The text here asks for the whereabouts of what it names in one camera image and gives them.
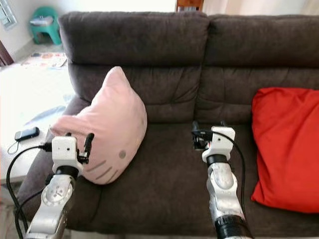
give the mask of plastic chair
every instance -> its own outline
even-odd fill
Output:
[[[46,32],[49,34],[49,36],[51,37],[51,39],[55,45],[61,44],[61,38],[60,38],[59,33],[58,33],[58,30],[59,30],[59,24],[57,21],[58,14],[56,13],[56,11],[50,6],[42,6],[42,7],[39,7],[34,12],[32,19],[34,19],[35,17],[39,17],[39,16],[43,16],[43,17],[52,16],[53,23],[49,26],[34,26],[34,25],[30,24],[35,43],[40,44],[39,38],[37,36],[38,32]]]

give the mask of window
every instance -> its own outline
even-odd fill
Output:
[[[0,0],[0,19],[6,30],[12,28],[16,24],[16,19],[6,0]]]

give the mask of phone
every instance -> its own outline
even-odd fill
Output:
[[[18,131],[17,133],[15,133],[14,135],[14,139],[18,142],[28,139],[28,138],[33,138],[36,137],[40,134],[40,130],[38,127],[34,127],[34,128],[30,128],[30,129],[26,129],[23,131]]]

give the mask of sofa backrest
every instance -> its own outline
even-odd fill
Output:
[[[197,12],[71,12],[59,18],[76,93],[92,101],[122,66],[149,122],[186,122],[194,105],[209,20]]]
[[[209,16],[195,119],[247,123],[262,87],[319,90],[319,16]]]

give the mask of sofa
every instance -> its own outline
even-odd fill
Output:
[[[113,66],[123,68],[148,114],[144,141],[115,182],[95,185],[78,178],[68,228],[216,236],[207,165],[193,149],[191,123],[197,120],[209,129],[225,120],[246,159],[245,205],[252,234],[319,236],[319,214],[265,207],[250,199],[258,181],[252,99],[263,87],[319,90],[319,16],[70,12],[59,24],[76,92],[64,114],[90,105]],[[235,150],[230,162],[240,196],[241,161]],[[19,190],[20,202],[44,186],[51,168],[51,153],[41,151]],[[40,196],[25,205],[29,220],[39,203]]]

